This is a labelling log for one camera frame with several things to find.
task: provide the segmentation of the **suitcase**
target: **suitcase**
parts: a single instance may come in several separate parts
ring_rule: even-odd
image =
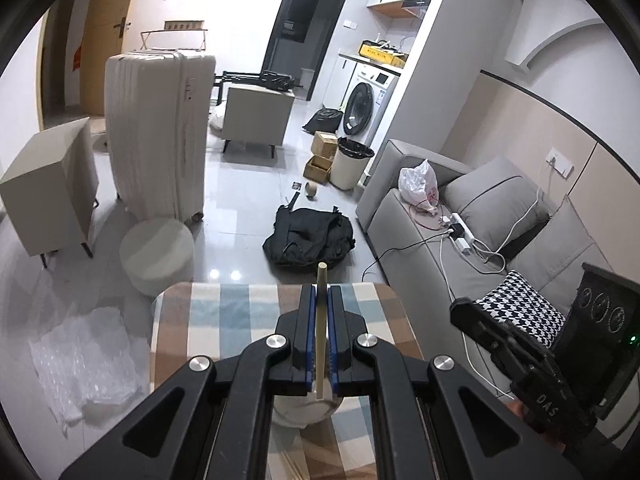
[[[202,52],[113,56],[104,77],[111,171],[138,218],[202,218],[209,100],[216,60]]]

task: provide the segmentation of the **blue gripper pad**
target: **blue gripper pad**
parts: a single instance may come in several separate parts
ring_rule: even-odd
[[[316,346],[316,288],[311,288],[309,321],[306,330],[306,390],[311,391],[314,380],[314,348]]]
[[[335,317],[332,289],[329,287],[326,295],[326,322],[329,328],[329,380],[331,391],[335,393],[338,388],[338,351],[335,338]]]

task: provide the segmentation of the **countertop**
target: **countertop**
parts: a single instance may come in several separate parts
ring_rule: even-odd
[[[367,65],[376,66],[387,72],[391,72],[393,75],[397,75],[398,77],[402,75],[401,68],[398,68],[397,66],[391,66],[387,63],[380,63],[379,61],[369,59],[368,57],[361,56],[360,54],[348,54],[346,52],[339,52],[338,56],[345,57],[346,59],[351,59],[352,61],[356,61],[358,63],[364,63]]]

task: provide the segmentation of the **metal bolt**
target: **metal bolt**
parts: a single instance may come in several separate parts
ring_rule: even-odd
[[[280,334],[273,334],[267,338],[267,346],[270,348],[282,348],[287,344],[287,338]]]
[[[433,364],[438,370],[451,370],[455,362],[448,355],[439,355],[433,359]]]
[[[206,357],[199,355],[189,361],[189,368],[194,372],[203,372],[209,368],[209,360]]]
[[[364,346],[364,348],[371,348],[378,344],[378,338],[369,333],[360,334],[356,341],[360,346]]]

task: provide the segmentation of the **white floor tile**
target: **white floor tile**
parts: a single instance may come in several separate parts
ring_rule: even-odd
[[[223,141],[208,135],[204,221],[192,226],[196,245],[195,280],[220,283],[311,283],[313,273],[273,269],[262,244],[273,233],[278,207],[292,199],[293,182],[304,188],[302,174],[311,156],[312,135],[302,125],[315,112],[296,100],[284,139],[271,158],[268,146]],[[107,154],[96,155],[100,206],[94,212],[87,259],[80,246],[52,255],[49,270],[25,253],[8,218],[0,221],[0,399],[27,457],[43,479],[54,479],[87,447],[143,399],[148,386],[148,348],[152,330],[151,300],[127,279],[118,256],[120,241],[135,225],[116,191]],[[356,203],[331,184],[319,186],[296,207],[331,211],[337,206],[353,224],[356,247],[329,272],[333,283],[359,282],[374,257],[356,219]],[[376,265],[366,281],[383,282]],[[124,412],[93,414],[70,428],[65,437],[46,406],[31,361],[28,339],[43,334],[69,316],[98,306],[117,306],[129,332],[141,395]]]

